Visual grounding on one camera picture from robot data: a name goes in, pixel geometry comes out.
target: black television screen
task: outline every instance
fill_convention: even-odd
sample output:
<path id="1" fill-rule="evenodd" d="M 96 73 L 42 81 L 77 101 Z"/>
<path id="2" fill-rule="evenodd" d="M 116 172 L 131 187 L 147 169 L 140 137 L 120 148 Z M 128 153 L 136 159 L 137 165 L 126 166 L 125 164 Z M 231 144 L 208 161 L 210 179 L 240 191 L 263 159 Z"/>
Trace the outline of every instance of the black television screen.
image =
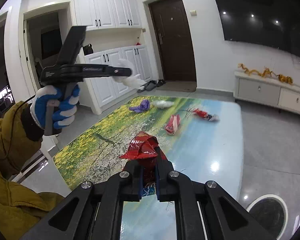
<path id="1" fill-rule="evenodd" d="M 300 57 L 300 16 L 288 0 L 216 0 L 227 41 L 244 41 Z"/>
<path id="2" fill-rule="evenodd" d="M 41 34 L 42 59 L 58 54 L 62 47 L 60 29 Z"/>

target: gloved hand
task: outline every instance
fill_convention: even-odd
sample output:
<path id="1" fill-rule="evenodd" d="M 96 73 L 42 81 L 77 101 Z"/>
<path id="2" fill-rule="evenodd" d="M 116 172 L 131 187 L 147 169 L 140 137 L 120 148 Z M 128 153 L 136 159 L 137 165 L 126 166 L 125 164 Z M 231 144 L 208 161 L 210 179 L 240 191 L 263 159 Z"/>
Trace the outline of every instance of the gloved hand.
<path id="1" fill-rule="evenodd" d="M 76 104 L 79 100 L 79 92 L 79 86 L 76 85 L 72 91 L 72 95 L 60 102 L 59 110 L 52 115 L 53 127 L 55 129 L 66 127 L 74 121 L 74 114 L 77 111 Z M 37 91 L 30 107 L 30 113 L 41 129 L 44 129 L 45 127 L 47 102 L 51 99 L 58 100 L 61 96 L 61 90 L 52 85 L 45 86 Z"/>
<path id="2" fill-rule="evenodd" d="M 123 58 L 118 60 L 118 67 L 130 68 L 131 70 L 134 69 L 133 64 L 130 61 Z M 132 71 L 132 74 L 129 77 L 112 77 L 112 78 L 117 83 L 123 83 L 127 87 L 143 90 L 145 88 L 143 85 L 146 84 L 146 82 L 140 79 L 140 76 L 141 76 L 140 74 L 134 75 Z"/>

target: purple glove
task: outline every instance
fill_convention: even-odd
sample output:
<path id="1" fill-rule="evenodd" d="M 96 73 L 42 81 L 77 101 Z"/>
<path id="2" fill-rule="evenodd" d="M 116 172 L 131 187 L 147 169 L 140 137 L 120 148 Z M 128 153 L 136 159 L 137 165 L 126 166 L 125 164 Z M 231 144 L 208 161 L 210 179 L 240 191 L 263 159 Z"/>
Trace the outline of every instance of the purple glove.
<path id="1" fill-rule="evenodd" d="M 129 107 L 129 110 L 135 111 L 136 113 L 142 113 L 150 108 L 150 102 L 147 99 L 143 99 L 140 106 Z"/>

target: brown door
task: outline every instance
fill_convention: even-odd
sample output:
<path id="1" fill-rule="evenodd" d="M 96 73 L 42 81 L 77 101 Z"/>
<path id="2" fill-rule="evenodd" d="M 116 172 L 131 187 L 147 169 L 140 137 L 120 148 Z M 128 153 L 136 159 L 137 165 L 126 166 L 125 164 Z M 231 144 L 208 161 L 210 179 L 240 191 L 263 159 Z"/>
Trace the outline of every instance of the brown door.
<path id="1" fill-rule="evenodd" d="M 189 24 L 182 0 L 149 5 L 165 80 L 196 81 Z"/>

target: golden dragon figurine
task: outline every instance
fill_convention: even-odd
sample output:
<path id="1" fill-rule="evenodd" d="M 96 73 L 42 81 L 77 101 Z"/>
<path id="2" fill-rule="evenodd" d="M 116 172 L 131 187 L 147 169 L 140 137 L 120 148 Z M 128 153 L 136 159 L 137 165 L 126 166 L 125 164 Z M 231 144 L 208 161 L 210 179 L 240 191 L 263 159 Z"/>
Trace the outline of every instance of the golden dragon figurine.
<path id="1" fill-rule="evenodd" d="M 267 67 L 265 67 L 265 70 L 263 71 L 263 73 L 260 73 L 256 69 L 249 70 L 243 63 L 239 63 L 238 64 L 238 68 L 242 68 L 244 70 L 244 73 L 247 74 L 247 75 L 249 75 L 249 76 L 250 76 L 251 73 L 254 73 L 254 72 L 256 72 L 258 74 L 258 76 L 260 76 L 260 77 L 268 77 L 268 76 L 272 77 L 272 74 L 273 74 L 274 76 L 276 76 L 279 79 L 280 82 L 282 82 L 282 83 L 288 83 L 290 85 L 293 84 L 292 77 L 284 76 L 282 74 L 277 75 L 276 73 L 274 73 L 273 71 L 271 71 Z"/>

